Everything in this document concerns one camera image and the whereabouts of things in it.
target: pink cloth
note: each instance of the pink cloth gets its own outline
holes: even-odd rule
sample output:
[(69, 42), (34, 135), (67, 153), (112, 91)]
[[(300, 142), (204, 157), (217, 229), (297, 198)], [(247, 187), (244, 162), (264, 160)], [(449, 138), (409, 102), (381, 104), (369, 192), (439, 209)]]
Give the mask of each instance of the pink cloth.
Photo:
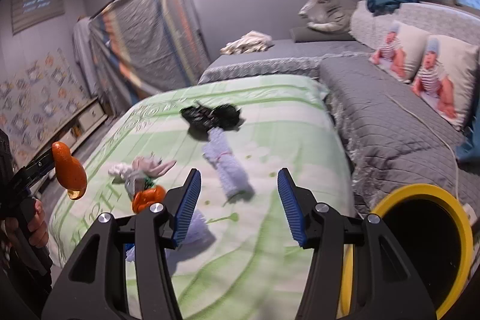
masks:
[(176, 162), (176, 160), (162, 162), (162, 159), (158, 159), (152, 154), (150, 157), (137, 156), (131, 165), (134, 170), (143, 171), (151, 178), (158, 178), (159, 176), (165, 175)]

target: orange ball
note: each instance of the orange ball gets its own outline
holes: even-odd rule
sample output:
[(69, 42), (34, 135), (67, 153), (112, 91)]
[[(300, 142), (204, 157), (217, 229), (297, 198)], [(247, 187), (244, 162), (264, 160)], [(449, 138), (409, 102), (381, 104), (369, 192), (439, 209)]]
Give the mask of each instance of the orange ball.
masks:
[(133, 198), (131, 209), (134, 213), (138, 214), (143, 209), (150, 207), (150, 205), (162, 202), (167, 194), (166, 192), (167, 191), (160, 185), (156, 185), (155, 187), (144, 191), (139, 191)]

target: metal screw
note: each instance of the metal screw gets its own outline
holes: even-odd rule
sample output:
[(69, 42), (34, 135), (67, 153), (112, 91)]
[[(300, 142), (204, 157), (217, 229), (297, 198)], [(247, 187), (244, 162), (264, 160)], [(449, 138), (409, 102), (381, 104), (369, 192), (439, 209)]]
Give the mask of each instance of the metal screw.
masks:
[(164, 209), (164, 206), (159, 202), (150, 205), (150, 211), (152, 211), (153, 213), (159, 213), (163, 209)]
[(102, 213), (98, 217), (98, 221), (101, 223), (108, 223), (111, 219), (112, 215), (110, 213)]
[(324, 204), (323, 202), (319, 202), (315, 205), (315, 210), (319, 213), (327, 213), (329, 209), (330, 208), (328, 207), (328, 205)]
[(369, 214), (367, 220), (370, 224), (378, 224), (380, 222), (380, 217), (376, 214)]

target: black cloth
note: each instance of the black cloth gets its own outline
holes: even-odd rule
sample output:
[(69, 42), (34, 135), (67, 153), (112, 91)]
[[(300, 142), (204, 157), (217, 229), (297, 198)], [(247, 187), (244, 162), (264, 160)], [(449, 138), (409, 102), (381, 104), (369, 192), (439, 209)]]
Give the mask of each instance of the black cloth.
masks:
[(28, 268), (12, 248), (9, 266), (0, 274), (1, 318), (39, 319), (52, 290), (51, 273), (41, 276)]

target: baby image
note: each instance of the baby image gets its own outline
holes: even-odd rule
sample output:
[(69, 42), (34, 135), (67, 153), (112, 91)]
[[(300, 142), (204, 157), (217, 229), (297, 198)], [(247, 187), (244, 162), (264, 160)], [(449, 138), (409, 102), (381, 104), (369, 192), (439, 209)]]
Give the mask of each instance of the baby image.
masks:
[(402, 49), (400, 40), (398, 39), (399, 24), (394, 23), (385, 37), (383, 44), (375, 51), (371, 60), (374, 64), (379, 65), (382, 61), (392, 63), (390, 69), (400, 77), (405, 77), (403, 68), (405, 60), (405, 51)]
[(453, 83), (448, 79), (443, 66), (437, 61), (438, 54), (438, 39), (430, 39), (422, 65), (413, 80), (412, 91), (418, 96), (425, 93), (428, 97), (437, 99), (437, 109), (449, 118), (456, 118), (457, 113), (453, 105)]

